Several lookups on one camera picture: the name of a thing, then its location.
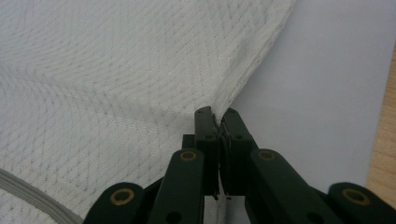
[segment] white fabric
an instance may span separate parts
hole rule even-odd
[[[113,184],[146,187],[193,133],[194,110],[222,116],[292,5],[0,1],[0,168],[81,217]],[[221,207],[209,201],[205,223],[222,222]]]
[[[0,221],[18,224],[56,224],[49,215],[2,189],[0,189]]]

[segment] white background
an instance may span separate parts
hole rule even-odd
[[[300,0],[234,101],[309,185],[365,184],[396,36],[394,0]],[[226,223],[247,223],[243,199]]]

